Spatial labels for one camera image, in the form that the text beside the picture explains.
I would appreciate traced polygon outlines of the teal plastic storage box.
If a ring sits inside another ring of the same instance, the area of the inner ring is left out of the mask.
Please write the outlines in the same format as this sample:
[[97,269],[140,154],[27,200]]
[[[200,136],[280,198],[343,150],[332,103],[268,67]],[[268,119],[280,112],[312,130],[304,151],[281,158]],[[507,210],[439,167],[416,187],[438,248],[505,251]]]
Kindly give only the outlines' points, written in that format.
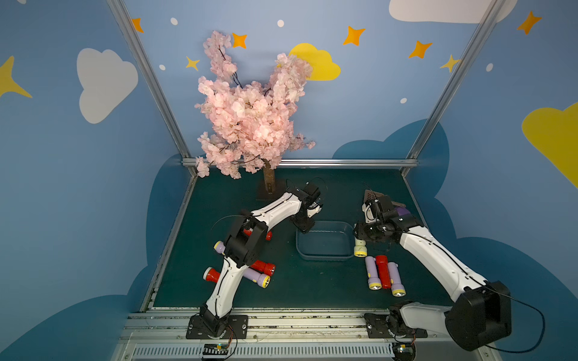
[[346,261],[354,256],[353,227],[341,221],[316,221],[308,233],[296,231],[296,249],[307,261]]

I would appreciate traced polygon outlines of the pale yellow flashlight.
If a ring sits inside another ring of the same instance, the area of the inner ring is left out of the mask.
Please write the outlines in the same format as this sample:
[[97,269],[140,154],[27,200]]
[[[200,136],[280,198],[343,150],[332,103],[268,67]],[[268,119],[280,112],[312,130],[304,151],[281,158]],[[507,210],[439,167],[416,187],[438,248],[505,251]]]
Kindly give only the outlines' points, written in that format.
[[355,239],[354,256],[364,258],[368,255],[367,242]]

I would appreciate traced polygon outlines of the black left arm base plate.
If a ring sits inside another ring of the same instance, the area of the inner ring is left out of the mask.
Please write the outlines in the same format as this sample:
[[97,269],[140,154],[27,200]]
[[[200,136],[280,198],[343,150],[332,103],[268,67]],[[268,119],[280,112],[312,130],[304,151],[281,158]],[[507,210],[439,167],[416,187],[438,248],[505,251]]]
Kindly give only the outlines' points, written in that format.
[[248,316],[232,315],[224,320],[206,320],[199,314],[194,314],[189,320],[186,339],[226,338],[246,339],[248,332]]

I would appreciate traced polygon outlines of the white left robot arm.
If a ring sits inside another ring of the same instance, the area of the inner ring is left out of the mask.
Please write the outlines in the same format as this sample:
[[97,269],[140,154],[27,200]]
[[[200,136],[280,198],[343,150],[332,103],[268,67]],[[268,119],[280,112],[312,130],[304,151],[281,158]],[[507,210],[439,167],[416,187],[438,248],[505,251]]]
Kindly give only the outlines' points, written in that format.
[[212,295],[200,307],[200,319],[212,338],[222,336],[228,326],[233,300],[245,271],[258,261],[266,236],[286,219],[302,233],[315,225],[322,210],[321,191],[313,183],[288,188],[280,198],[254,211],[243,211],[224,239],[223,267]]

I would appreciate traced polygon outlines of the purple flashlight group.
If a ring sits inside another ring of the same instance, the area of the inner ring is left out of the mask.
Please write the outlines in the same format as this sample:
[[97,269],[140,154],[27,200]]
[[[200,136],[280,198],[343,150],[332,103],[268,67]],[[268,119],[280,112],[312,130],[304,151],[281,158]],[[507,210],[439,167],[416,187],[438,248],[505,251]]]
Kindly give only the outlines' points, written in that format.
[[370,290],[380,290],[382,288],[382,281],[379,277],[379,272],[376,266],[374,257],[366,256],[364,258],[367,269],[368,287]]

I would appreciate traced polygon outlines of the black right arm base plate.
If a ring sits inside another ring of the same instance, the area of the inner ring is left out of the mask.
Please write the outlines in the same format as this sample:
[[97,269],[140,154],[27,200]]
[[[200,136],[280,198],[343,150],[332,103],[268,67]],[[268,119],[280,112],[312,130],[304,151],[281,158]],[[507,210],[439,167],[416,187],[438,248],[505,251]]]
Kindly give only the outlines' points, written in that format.
[[367,335],[369,338],[427,338],[425,329],[408,327],[401,316],[396,314],[365,313]]

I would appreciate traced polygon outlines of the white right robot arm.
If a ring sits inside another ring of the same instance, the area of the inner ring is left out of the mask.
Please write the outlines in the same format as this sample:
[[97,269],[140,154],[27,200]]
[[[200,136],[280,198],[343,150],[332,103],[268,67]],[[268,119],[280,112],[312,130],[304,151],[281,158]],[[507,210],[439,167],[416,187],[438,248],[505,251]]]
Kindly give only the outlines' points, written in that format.
[[406,293],[397,264],[379,263],[368,254],[367,243],[389,242],[410,252],[453,302],[451,307],[409,301],[391,306],[385,322],[394,338],[412,338],[417,332],[441,334],[460,348],[473,351],[511,335],[511,298],[504,284],[487,281],[458,260],[420,220],[397,207],[389,196],[366,190],[361,210],[364,219],[353,230],[353,254],[365,260],[369,288],[389,288],[396,297]]

